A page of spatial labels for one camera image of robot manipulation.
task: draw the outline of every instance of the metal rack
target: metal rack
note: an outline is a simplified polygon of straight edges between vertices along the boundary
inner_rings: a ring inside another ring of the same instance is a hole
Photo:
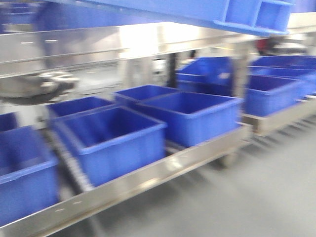
[[[281,130],[301,119],[313,115],[316,112],[316,97],[307,96],[306,100],[300,100],[296,105],[267,117],[243,115],[243,122],[251,124],[253,131],[259,136],[267,136],[271,132]]]
[[[82,171],[61,147],[56,135],[49,133],[54,147],[83,191],[69,200],[0,228],[0,235],[45,237],[155,186],[205,165],[244,146],[251,126],[241,124],[230,133],[179,151],[155,163],[91,189]]]
[[[310,20],[313,17],[316,17],[316,13],[293,14],[289,23],[290,33],[315,32],[316,24]],[[169,33],[175,29],[178,34],[170,36]],[[131,39],[130,42],[125,41],[125,38]],[[7,47],[0,55],[0,80],[53,69],[91,67],[111,61],[124,63],[134,58],[255,39],[257,38],[254,36],[175,23],[3,35],[0,36],[0,44]],[[243,121],[252,124],[255,133],[264,136],[315,111],[316,97],[311,96],[278,114],[267,118],[244,115]],[[61,147],[58,138],[51,133],[47,136],[71,171],[74,182],[82,193],[0,227],[0,236],[48,236],[217,158],[233,153],[247,143],[252,132],[251,126],[241,124],[235,131],[198,146],[184,150],[169,149],[177,152],[97,188],[89,184],[76,162]]]

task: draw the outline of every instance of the plastic bin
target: plastic bin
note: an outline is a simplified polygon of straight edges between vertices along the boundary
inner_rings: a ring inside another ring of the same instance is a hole
[[[178,91],[179,90],[171,87],[143,85],[126,90],[116,91],[113,95],[118,103],[130,108],[135,108],[134,105],[143,100],[150,99],[156,96],[175,93]]]
[[[299,79],[304,83],[300,86],[300,96],[313,94],[316,91],[316,70],[266,68],[252,72],[253,75],[265,75],[280,78]]]
[[[178,80],[230,85],[233,79],[230,57],[201,57],[177,72]]]
[[[34,8],[29,3],[11,2],[2,7],[2,16],[6,24],[31,24]]]
[[[178,70],[177,85],[187,92],[231,96],[232,61],[229,57],[198,58]]]
[[[15,113],[0,115],[0,132],[8,131],[18,127]]]
[[[86,114],[95,110],[103,110],[117,106],[115,103],[94,96],[75,100],[63,101],[47,105],[49,117],[63,117],[72,114]]]
[[[286,34],[294,0],[86,0],[105,9],[245,34]]]
[[[302,83],[294,79],[251,76],[245,93],[245,113],[265,117],[296,104]]]
[[[292,13],[316,11],[316,0],[296,0]]]
[[[164,157],[166,125],[129,109],[60,117],[53,124],[94,186]]]
[[[58,202],[57,159],[30,126],[0,133],[0,226]]]
[[[168,124],[166,138],[194,146],[238,127],[242,99],[180,92],[143,101],[143,113]]]
[[[232,87],[228,85],[206,84],[200,82],[177,80],[177,87],[186,92],[204,93],[212,95],[232,95]]]
[[[157,22],[103,9],[47,2],[38,11],[34,27],[38,31],[65,30],[89,27],[120,26]]]
[[[252,67],[282,67],[295,65],[303,56],[263,56],[251,63]]]

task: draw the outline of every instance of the stainless steel shelf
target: stainless steel shelf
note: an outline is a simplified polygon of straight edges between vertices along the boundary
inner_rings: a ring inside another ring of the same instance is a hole
[[[288,30],[315,32],[315,19],[316,12],[292,14]],[[172,22],[0,35],[0,79],[256,39]]]
[[[243,115],[243,122],[253,126],[253,132],[266,136],[282,128],[316,113],[316,96],[308,96],[291,108],[282,110],[267,117]]]
[[[0,227],[4,237],[45,237],[113,205],[229,154],[251,136],[251,126],[241,126],[216,139],[163,158],[109,183],[60,202],[45,210]]]

